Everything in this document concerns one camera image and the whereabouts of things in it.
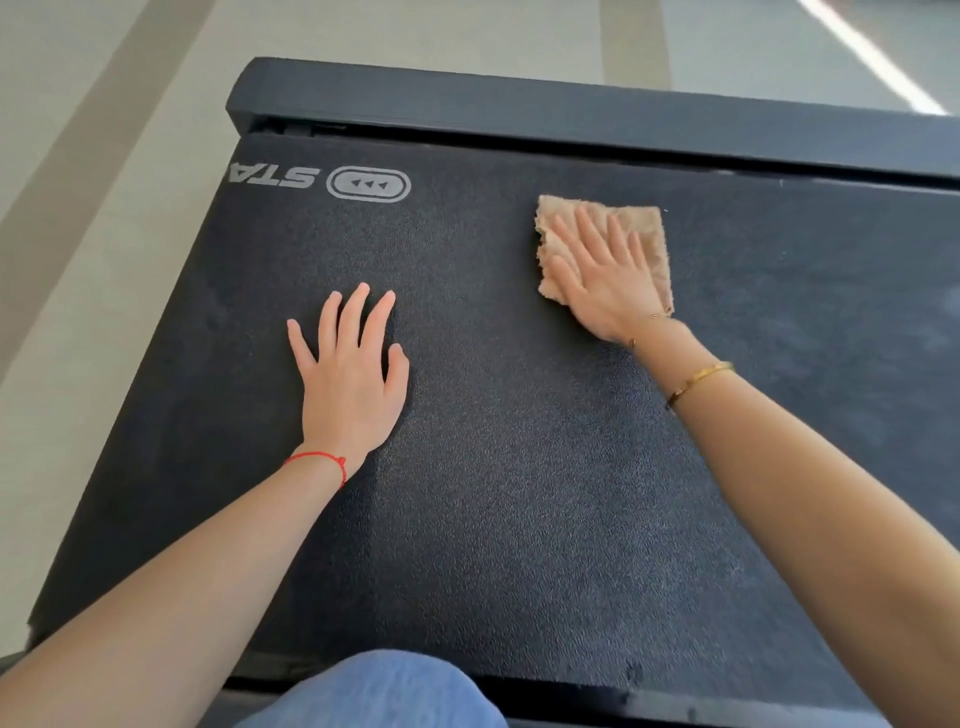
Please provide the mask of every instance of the microfiber cloth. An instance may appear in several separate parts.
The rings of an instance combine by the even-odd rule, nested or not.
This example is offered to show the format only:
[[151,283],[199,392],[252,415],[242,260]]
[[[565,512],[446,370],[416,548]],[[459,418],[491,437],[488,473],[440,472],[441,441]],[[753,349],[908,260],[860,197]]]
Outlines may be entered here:
[[537,260],[543,271],[543,280],[540,282],[540,293],[551,301],[566,305],[564,292],[557,282],[550,278],[546,269],[546,261],[551,255],[561,255],[580,277],[580,268],[560,236],[550,229],[550,221],[555,215],[560,215],[566,226],[572,231],[577,230],[577,221],[573,211],[580,205],[587,208],[587,214],[596,225],[600,234],[607,239],[607,216],[616,215],[623,234],[629,235],[636,231],[640,235],[643,254],[650,266],[654,286],[663,303],[663,310],[673,313],[673,292],[670,290],[670,261],[666,252],[666,233],[663,231],[663,221],[660,219],[659,207],[607,207],[600,203],[584,202],[583,200],[565,200],[552,195],[540,195],[537,205],[535,224],[540,233],[540,245],[537,247]]

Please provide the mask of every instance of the treadmill deck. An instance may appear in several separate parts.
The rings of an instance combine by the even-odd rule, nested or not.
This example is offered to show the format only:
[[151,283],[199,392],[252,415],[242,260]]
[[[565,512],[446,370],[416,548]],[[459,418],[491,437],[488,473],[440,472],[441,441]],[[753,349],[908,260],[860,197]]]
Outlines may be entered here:
[[[346,136],[252,133],[32,615],[49,634],[300,437],[284,320],[393,288],[413,365],[388,443],[323,513],[251,650],[372,647],[467,672],[871,710],[650,378],[537,293],[541,193],[663,211],[677,316],[955,544],[960,197]],[[403,172],[344,199],[343,166]]]

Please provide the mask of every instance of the finger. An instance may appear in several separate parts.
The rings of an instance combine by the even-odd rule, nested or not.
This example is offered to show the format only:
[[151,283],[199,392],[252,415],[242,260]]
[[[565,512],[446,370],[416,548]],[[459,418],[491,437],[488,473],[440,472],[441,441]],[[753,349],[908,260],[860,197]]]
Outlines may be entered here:
[[634,260],[627,250],[627,237],[623,234],[623,228],[620,227],[620,221],[616,215],[610,215],[607,218],[607,237],[610,239],[610,252],[613,259],[620,265],[634,267]]
[[584,241],[584,245],[587,246],[587,250],[590,251],[590,257],[601,264],[612,262],[613,256],[610,254],[610,247],[590,219],[587,208],[580,205],[577,207],[575,214],[577,217],[577,229],[580,231],[580,239]]
[[300,324],[293,319],[287,321],[287,338],[290,339],[290,348],[294,352],[294,359],[297,361],[297,370],[300,377],[306,379],[307,373],[317,363],[313,354],[310,353],[310,347],[303,340],[303,332],[300,330]]
[[383,394],[396,407],[397,415],[407,400],[409,378],[410,359],[403,353],[403,348],[399,344],[393,344],[387,351],[387,380],[383,385]]
[[353,291],[347,305],[340,314],[340,329],[337,333],[337,348],[351,346],[356,348],[360,340],[360,314],[363,313],[363,302],[370,294],[370,287],[361,283]]
[[595,265],[593,258],[590,257],[590,253],[584,247],[584,241],[580,239],[580,236],[576,232],[566,226],[564,218],[556,215],[553,218],[550,229],[563,240],[570,252],[573,253],[573,259],[577,261],[577,266],[581,271],[586,271],[591,265]]
[[577,274],[573,272],[573,268],[571,268],[570,264],[562,257],[554,255],[550,258],[549,265],[550,275],[553,277],[553,280],[557,282],[557,285],[560,286],[560,290],[563,291],[567,304],[578,301],[582,295],[587,293],[587,289],[584,288],[584,285],[577,278]]
[[643,254],[643,243],[640,242],[640,233],[631,231],[627,236],[627,242],[630,246],[630,257],[634,259],[634,264],[638,271],[648,271],[647,256]]
[[377,302],[367,317],[367,323],[363,326],[363,339],[360,343],[360,349],[368,355],[374,357],[376,361],[380,360],[380,354],[383,352],[383,336],[387,330],[387,319],[390,318],[390,312],[394,308],[396,294],[393,291],[387,291],[383,298]]
[[318,359],[330,356],[337,350],[337,311],[340,310],[340,301],[343,298],[340,291],[334,291],[324,302],[317,329]]

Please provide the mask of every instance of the rounded rectangle logo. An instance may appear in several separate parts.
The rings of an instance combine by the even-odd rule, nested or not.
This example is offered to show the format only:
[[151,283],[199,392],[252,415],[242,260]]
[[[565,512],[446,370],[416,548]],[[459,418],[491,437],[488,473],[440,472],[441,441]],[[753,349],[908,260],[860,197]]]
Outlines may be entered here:
[[341,200],[398,203],[410,194],[410,178],[398,169],[337,167],[326,178],[326,189]]

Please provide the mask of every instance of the bracelet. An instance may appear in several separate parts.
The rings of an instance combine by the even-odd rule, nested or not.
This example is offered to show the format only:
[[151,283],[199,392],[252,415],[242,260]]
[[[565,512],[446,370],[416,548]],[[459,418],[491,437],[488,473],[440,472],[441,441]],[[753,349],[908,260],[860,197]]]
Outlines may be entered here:
[[[644,316],[643,321],[653,321],[656,319],[666,319],[672,321],[673,317],[668,313],[651,313],[649,316]],[[627,342],[627,349],[630,350],[630,353],[636,355],[636,339],[630,339]]]
[[340,487],[343,488],[347,485],[347,459],[346,457],[337,457],[336,455],[331,455],[329,452],[320,452],[319,450],[311,450],[309,452],[298,452],[296,455],[291,455],[286,460],[283,461],[283,465],[293,462],[301,457],[310,457],[310,456],[319,456],[319,457],[328,457],[330,460],[335,462],[340,466],[340,475],[343,479],[340,481]]
[[677,403],[677,400],[682,397],[686,392],[689,391],[690,387],[696,384],[698,381],[703,381],[710,375],[715,375],[717,372],[723,372],[725,369],[733,371],[733,364],[729,361],[721,361],[718,364],[714,364],[712,367],[707,367],[706,369],[697,372],[690,379],[688,379],[684,386],[674,392],[666,401],[666,406],[663,409],[673,409],[673,405]]

